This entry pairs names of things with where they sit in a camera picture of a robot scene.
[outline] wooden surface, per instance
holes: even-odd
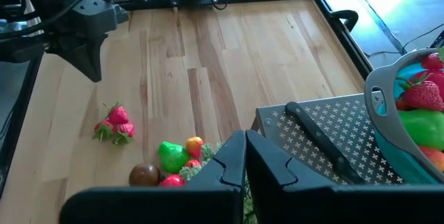
[[[127,185],[162,141],[215,144],[248,129],[255,108],[362,92],[364,82],[311,0],[229,5],[224,11],[147,10],[110,34],[103,81],[43,58],[0,200],[0,223],[57,223],[63,202],[92,186]],[[91,138],[123,103],[136,142]]]

